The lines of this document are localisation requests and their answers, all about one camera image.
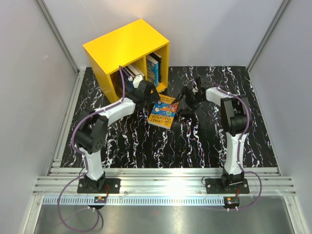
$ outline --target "metal beam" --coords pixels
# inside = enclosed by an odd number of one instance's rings
[[[252,60],[250,61],[247,69],[248,69],[248,72],[250,72],[254,66],[254,64],[256,63],[258,57],[260,56],[263,48],[265,47],[266,43],[268,42],[268,40],[270,39],[273,31],[275,30],[278,22],[280,21],[281,17],[283,16],[285,10],[287,9],[289,3],[291,2],[292,0],[283,0],[283,2],[281,3],[277,13],[275,14],[267,32],[265,33],[260,45],[258,46]]]
[[[52,29],[52,32],[54,34],[54,36],[56,37],[59,45],[61,46],[65,56],[67,57],[69,63],[72,65],[75,73],[76,73],[76,76],[78,75],[78,71],[79,71],[79,68],[77,66],[77,64],[75,63],[73,57],[71,56],[71,54],[69,53],[69,50],[62,38],[62,36],[60,35],[59,31],[58,31],[58,28],[56,27],[52,17],[51,17],[51,14],[49,13],[45,3],[43,0],[35,0],[35,2],[38,4],[39,6],[39,9],[42,11],[45,19],[47,20],[50,28]]]

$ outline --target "yellow book cover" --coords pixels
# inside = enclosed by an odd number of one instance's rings
[[[159,96],[160,100],[155,103],[148,122],[149,124],[170,129],[174,121],[178,103],[171,104],[174,101],[173,97],[162,94]]]

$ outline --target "black mounting plate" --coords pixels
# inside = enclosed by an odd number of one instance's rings
[[[109,186],[109,194],[119,194],[120,181],[121,181],[121,179],[117,179],[117,178],[106,178],[105,182],[104,182],[103,189],[101,191],[97,192],[97,191],[94,191],[93,189],[85,186],[86,179],[81,178],[79,180],[77,193],[78,194],[105,194],[106,193],[105,185],[108,185]]]
[[[235,184],[229,186],[228,189],[223,188],[221,179],[219,178],[205,179],[205,184],[207,194],[236,194],[238,188],[240,194],[250,193],[247,179],[244,179],[244,182],[242,184]]]

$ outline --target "black book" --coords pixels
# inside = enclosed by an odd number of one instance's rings
[[[161,56],[156,53],[150,53],[150,56],[158,62],[158,82],[161,83]]]

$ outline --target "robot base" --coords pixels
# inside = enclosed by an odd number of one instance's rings
[[[78,194],[105,194],[106,188],[109,188],[109,194],[119,194],[120,179],[105,178],[105,174],[97,181],[91,180],[87,176],[79,180]]]
[[[247,179],[244,179],[243,183],[234,184],[224,188],[221,179],[205,179],[205,187],[207,194],[236,194],[239,189],[240,194],[249,194],[249,185]]]

